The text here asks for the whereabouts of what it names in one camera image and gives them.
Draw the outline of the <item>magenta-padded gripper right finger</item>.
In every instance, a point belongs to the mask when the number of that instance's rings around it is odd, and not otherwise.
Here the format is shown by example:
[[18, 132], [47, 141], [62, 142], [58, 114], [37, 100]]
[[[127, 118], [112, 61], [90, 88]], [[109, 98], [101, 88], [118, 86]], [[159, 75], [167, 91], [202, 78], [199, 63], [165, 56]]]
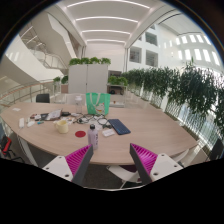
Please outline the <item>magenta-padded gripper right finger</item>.
[[155, 154], [133, 143], [130, 144], [130, 155], [143, 184], [149, 184], [182, 169], [167, 154]]

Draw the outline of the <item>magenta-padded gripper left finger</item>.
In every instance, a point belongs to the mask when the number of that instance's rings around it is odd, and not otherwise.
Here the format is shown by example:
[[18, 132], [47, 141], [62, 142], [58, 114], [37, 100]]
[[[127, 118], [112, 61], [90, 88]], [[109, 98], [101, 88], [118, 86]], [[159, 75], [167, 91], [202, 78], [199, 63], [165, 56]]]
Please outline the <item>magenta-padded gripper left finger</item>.
[[55, 157], [44, 170], [81, 186], [92, 156], [93, 146], [87, 145], [67, 156]]

